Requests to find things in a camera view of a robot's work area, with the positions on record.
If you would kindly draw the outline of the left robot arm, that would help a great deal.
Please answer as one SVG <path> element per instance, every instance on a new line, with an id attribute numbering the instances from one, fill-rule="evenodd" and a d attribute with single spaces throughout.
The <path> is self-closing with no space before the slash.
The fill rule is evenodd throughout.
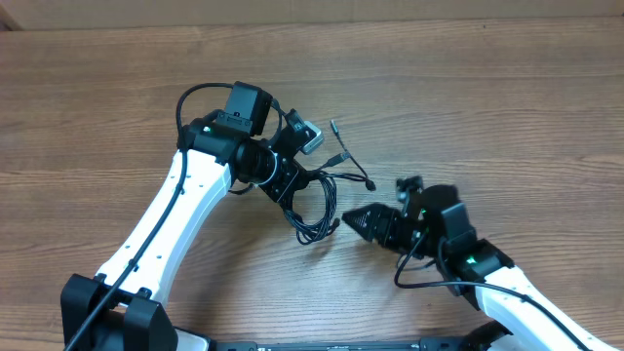
<path id="1" fill-rule="evenodd" d="M 228 85 L 226 105 L 190 124 L 178 122 L 177 151 L 141 220 L 92 278 L 74 274 L 61 293 L 68 350 L 210 350 L 211 340 L 177 328 L 166 312 L 176 273 L 202 224 L 235 181 L 279 202 L 322 132 L 295 110 L 279 111 L 276 134 L 261 138 L 279 103 L 259 87 Z"/>

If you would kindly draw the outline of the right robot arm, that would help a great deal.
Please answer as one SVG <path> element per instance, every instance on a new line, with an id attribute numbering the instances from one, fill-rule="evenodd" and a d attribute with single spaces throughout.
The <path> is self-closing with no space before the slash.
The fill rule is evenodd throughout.
<path id="1" fill-rule="evenodd" d="M 373 203 L 342 220 L 405 260 L 431 258 L 440 286 L 490 317 L 463 338 L 460 349 L 608 349 L 545 297 L 510 256 L 478 237 L 455 186 L 424 187 L 416 176 L 398 180 L 396 188 L 400 209 Z"/>

